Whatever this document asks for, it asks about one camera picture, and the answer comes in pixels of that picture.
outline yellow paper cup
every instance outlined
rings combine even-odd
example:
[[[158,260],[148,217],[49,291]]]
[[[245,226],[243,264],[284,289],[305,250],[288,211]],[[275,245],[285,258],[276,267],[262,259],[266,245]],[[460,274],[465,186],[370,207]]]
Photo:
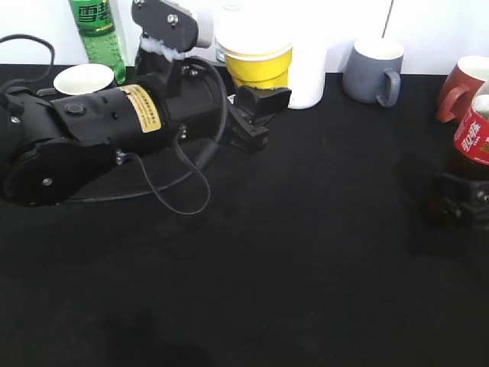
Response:
[[[237,86],[274,89],[289,85],[292,46],[269,55],[240,55],[229,50],[226,66]]]
[[[237,86],[274,89],[289,85],[292,37],[274,6],[246,5],[227,13],[216,28],[217,45]]]

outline red mug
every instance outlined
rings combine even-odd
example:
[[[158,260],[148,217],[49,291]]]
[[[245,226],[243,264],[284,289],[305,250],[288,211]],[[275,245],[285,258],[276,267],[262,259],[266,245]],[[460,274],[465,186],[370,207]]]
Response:
[[[438,97],[436,118],[441,122],[464,118],[474,94],[489,79],[489,57],[466,56],[461,58],[443,84]]]

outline bottle label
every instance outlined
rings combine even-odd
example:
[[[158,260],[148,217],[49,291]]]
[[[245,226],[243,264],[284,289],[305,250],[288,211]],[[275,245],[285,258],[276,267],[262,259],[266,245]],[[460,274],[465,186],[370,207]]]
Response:
[[[70,0],[70,4],[82,37],[105,36],[115,30],[108,0]]]
[[[470,107],[454,136],[455,147],[468,159],[489,165],[489,122]]]

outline white paper cup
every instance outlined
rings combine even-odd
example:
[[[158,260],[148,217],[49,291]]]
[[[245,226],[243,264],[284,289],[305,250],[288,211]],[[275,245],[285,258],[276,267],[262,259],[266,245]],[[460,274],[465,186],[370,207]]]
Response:
[[[53,84],[59,93],[78,96],[102,90],[113,80],[114,72],[110,67],[99,63],[84,63],[59,73]]]

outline red bottle label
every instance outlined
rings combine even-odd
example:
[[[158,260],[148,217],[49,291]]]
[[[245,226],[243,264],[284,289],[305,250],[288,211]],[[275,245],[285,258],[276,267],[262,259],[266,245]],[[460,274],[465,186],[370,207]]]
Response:
[[[489,166],[489,122],[471,108],[454,137],[455,147],[468,159]]]

